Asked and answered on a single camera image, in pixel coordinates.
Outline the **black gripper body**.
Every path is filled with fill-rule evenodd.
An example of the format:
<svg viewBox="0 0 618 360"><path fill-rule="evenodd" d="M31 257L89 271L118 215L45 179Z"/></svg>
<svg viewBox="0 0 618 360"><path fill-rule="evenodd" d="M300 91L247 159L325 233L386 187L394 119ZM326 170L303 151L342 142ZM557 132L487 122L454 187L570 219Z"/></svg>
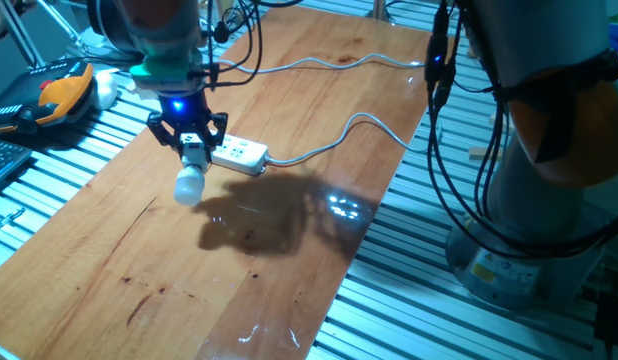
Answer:
<svg viewBox="0 0 618 360"><path fill-rule="evenodd" d="M168 93L158 96L162 114L175 123L181 133L196 133L205 141L205 125L211 112L203 90L185 95L184 93Z"/></svg>

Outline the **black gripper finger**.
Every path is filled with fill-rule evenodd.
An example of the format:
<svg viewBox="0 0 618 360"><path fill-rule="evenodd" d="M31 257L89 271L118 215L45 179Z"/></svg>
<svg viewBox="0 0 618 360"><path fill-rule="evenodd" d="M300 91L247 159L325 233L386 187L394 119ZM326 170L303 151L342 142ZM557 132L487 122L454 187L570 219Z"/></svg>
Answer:
<svg viewBox="0 0 618 360"><path fill-rule="evenodd" d="M147 118L147 128L161 146L170 147L178 155L182 154L181 130L164 114L151 112Z"/></svg>
<svg viewBox="0 0 618 360"><path fill-rule="evenodd" d="M208 121L205 125L205 148L209 153L213 152L217 146L223 144L227 124L227 113L210 112L208 114Z"/></svg>

